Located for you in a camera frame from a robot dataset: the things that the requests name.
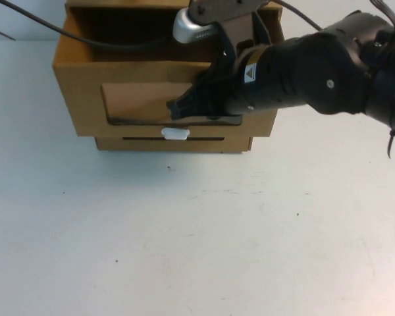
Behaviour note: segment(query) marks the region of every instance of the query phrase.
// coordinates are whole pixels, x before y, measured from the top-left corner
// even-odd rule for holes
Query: screw
[[[329,80],[327,81],[327,86],[328,86],[329,89],[335,88],[335,82],[334,82],[334,80],[329,79]]]
[[[197,6],[197,13],[199,13],[200,15],[203,15],[205,13],[205,8],[202,7],[201,5]]]

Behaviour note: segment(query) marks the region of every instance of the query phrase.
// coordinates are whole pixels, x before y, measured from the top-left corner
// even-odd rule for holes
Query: cardboard box
[[[140,43],[170,34],[178,10],[187,5],[187,0],[68,0],[64,29],[106,43]],[[275,4],[261,10],[274,42],[283,40],[281,12]],[[151,150],[214,151],[218,144],[218,151],[245,151],[250,146],[244,147],[243,139],[249,144],[253,137],[270,136],[276,111],[216,122],[205,117],[173,122],[166,107],[220,52],[217,37],[190,45],[171,40],[141,53],[104,51],[61,37],[53,68],[77,135],[96,138],[99,149],[119,144],[119,149],[146,150],[149,144]],[[187,128],[190,144],[182,149],[170,144],[174,141],[156,140],[165,127]],[[205,149],[202,142],[212,143]]]

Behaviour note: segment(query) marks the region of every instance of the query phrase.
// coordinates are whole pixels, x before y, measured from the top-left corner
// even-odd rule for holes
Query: white table surface
[[[99,152],[0,41],[0,316],[395,316],[395,145],[283,110],[241,155]]]

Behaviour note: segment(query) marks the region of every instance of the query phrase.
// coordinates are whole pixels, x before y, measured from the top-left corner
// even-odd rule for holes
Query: box opening
[[[192,84],[174,82],[130,82],[102,84],[101,94],[110,125],[161,125],[161,126],[238,126],[243,117],[187,117],[173,122],[167,102],[182,95]]]
[[[65,29],[91,40],[112,44],[138,44],[152,41],[163,36],[172,36],[172,26],[178,9],[175,8],[126,8],[126,7],[69,7]],[[262,9],[259,14],[270,31],[272,41],[280,42],[278,31],[278,10]],[[98,49],[77,43],[76,49],[68,49],[74,40],[62,40],[65,45],[65,62],[102,62],[102,61],[185,61],[210,63],[222,53],[218,36],[184,45],[171,38],[155,49],[139,52],[120,52]],[[79,59],[78,50],[83,51]]]
[[[222,142],[225,137],[189,137],[187,140],[166,140],[164,137],[123,137],[123,140],[163,140],[166,142],[202,142],[202,141],[212,141],[212,142]]]

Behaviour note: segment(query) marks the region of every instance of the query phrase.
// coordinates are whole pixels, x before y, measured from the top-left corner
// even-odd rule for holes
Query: cardboard flap
[[[126,8],[185,8],[189,0],[67,0],[69,7],[126,7]],[[269,3],[264,9],[281,9],[276,3]]]

